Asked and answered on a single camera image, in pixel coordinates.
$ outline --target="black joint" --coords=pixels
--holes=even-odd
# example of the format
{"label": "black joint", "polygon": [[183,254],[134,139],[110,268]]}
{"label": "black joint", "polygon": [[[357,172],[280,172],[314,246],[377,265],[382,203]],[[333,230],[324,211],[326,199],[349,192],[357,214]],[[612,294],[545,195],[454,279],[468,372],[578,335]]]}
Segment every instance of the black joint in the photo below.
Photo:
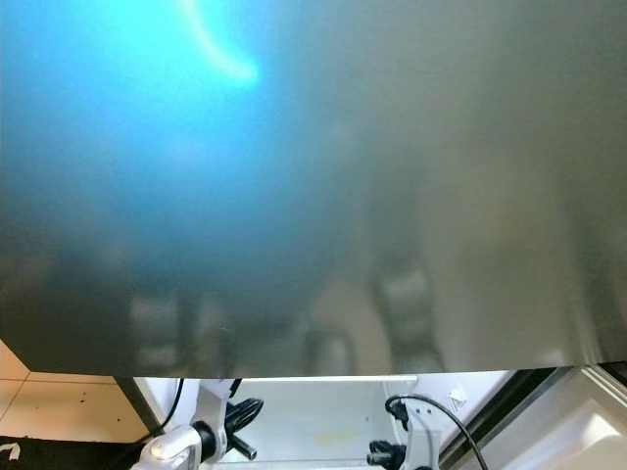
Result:
{"label": "black joint", "polygon": [[399,470],[405,461],[406,446],[387,441],[372,441],[369,447],[370,454],[365,458],[368,465],[380,465],[385,470]]}
{"label": "black joint", "polygon": [[408,409],[401,401],[394,402],[392,406],[390,406],[390,408],[392,416],[394,416],[399,421],[407,423],[410,420],[410,417],[408,416]]}
{"label": "black joint", "polygon": [[200,436],[200,461],[204,462],[216,454],[216,436],[214,435],[212,428],[210,428],[209,425],[203,421],[196,421],[195,423],[192,423],[192,428],[194,428]]}

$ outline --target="black knob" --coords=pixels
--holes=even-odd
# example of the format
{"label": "black knob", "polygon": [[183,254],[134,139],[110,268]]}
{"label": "black knob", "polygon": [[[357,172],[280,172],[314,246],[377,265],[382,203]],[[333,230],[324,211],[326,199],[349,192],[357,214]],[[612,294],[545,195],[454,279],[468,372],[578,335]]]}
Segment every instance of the black knob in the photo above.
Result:
{"label": "black knob", "polygon": [[204,462],[209,457],[213,457],[216,453],[216,436],[214,435],[212,428],[210,428],[207,423],[203,421],[196,421],[195,423],[192,423],[192,427],[200,436],[200,460]]}
{"label": "black knob", "polygon": [[257,450],[239,439],[237,436],[231,436],[229,444],[249,460],[255,460],[255,458],[257,458]]}
{"label": "black knob", "polygon": [[390,452],[373,452],[365,458],[368,465],[387,465],[392,461]]}

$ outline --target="white floor tile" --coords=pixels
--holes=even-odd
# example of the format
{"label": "white floor tile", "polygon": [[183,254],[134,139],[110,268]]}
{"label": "white floor tile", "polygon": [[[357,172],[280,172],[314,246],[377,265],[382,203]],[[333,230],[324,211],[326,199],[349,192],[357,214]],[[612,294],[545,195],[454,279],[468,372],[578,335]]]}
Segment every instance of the white floor tile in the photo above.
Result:
{"label": "white floor tile", "polygon": [[23,380],[28,369],[15,354],[0,340],[0,379]]}
{"label": "white floor tile", "polygon": [[3,435],[37,439],[128,443],[146,428],[120,387],[24,382],[0,420]]}
{"label": "white floor tile", "polygon": [[61,382],[70,384],[116,384],[116,379],[105,375],[49,374],[46,372],[30,372],[26,380],[29,382]]}
{"label": "white floor tile", "polygon": [[[4,415],[22,383],[20,380],[0,380],[0,418]],[[2,425],[0,425],[0,435],[2,435]]]}

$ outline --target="stainless steel panel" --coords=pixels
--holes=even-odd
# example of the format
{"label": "stainless steel panel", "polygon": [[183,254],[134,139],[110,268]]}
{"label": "stainless steel panel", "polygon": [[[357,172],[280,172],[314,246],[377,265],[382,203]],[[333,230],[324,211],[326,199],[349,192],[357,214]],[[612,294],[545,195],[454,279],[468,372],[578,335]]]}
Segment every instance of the stainless steel panel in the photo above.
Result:
{"label": "stainless steel panel", "polygon": [[627,5],[2,3],[32,370],[627,359]]}

